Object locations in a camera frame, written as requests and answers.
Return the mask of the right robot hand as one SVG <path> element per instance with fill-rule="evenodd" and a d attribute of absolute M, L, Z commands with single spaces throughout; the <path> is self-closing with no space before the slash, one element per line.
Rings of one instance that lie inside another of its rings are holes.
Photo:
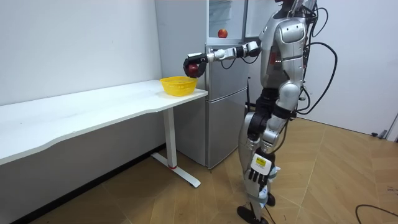
<path fill-rule="evenodd" d="M 207 63 L 207 54 L 188 54 L 187 58 L 183 62 L 183 71 L 185 72 L 186 76 L 190 78 L 199 78 L 204 74 Z"/>

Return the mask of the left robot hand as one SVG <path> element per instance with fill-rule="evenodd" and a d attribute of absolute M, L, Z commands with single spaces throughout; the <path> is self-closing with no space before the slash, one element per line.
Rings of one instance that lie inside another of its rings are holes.
<path fill-rule="evenodd" d="M 274 166 L 275 154 L 255 153 L 250 163 L 248 179 L 258 183 L 260 188 L 263 188 L 266 186 Z"/>

